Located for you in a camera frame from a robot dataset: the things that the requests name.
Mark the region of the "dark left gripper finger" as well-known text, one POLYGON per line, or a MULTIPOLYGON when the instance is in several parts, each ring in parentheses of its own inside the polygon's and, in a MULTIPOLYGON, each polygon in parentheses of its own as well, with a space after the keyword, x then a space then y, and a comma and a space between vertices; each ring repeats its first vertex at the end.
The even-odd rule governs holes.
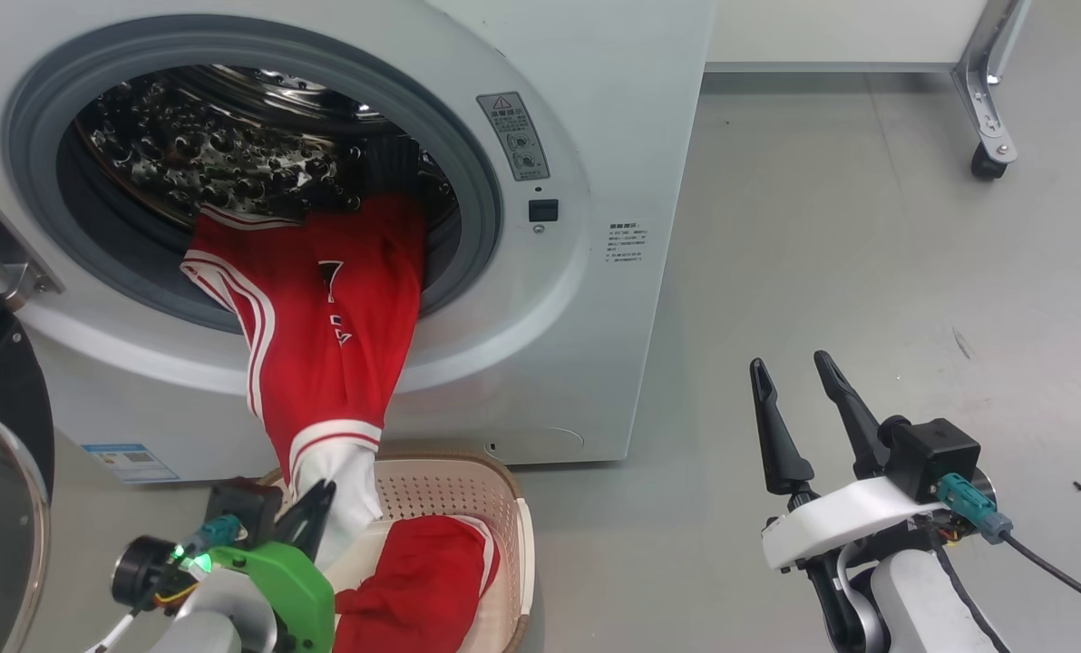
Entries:
POLYGON ((335 492, 334 481, 317 481, 276 521, 276 541, 295 547, 316 562, 335 492))

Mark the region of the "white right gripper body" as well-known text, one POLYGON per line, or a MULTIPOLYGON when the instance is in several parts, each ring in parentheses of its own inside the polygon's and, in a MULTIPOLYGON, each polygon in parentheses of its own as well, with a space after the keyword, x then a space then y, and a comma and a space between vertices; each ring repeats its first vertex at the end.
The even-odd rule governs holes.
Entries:
POLYGON ((818 499, 802 492, 789 514, 762 530, 762 552, 772 570, 805 571, 836 652, 885 652, 890 642, 883 619, 852 587, 848 563, 865 538, 943 508, 940 502, 915 502, 888 479, 855 481, 818 499))

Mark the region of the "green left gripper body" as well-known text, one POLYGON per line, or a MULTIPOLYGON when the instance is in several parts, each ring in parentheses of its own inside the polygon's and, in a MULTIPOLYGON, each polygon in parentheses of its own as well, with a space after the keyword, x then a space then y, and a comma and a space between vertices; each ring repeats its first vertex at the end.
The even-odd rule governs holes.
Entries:
POLYGON ((210 575, 242 576, 235 591, 248 605, 224 609, 243 652, 329 652, 335 639, 334 591, 297 547, 268 541, 253 550, 214 547, 210 575))

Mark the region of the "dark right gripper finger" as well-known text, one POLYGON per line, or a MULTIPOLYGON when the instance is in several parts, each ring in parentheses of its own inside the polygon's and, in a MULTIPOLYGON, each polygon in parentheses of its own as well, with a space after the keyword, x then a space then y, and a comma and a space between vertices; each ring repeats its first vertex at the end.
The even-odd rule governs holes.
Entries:
POLYGON ((890 459, 890 450, 878 438, 880 422, 875 418, 871 409, 865 405, 860 394, 849 384, 846 375, 835 364, 830 354, 815 351, 815 369, 825 394, 835 403, 842 418, 854 453, 852 471, 855 478, 862 480, 882 475, 890 459))
POLYGON ((813 467, 797 450, 778 409, 776 385, 761 358, 752 361, 752 394, 765 489, 778 496, 813 492, 813 467))

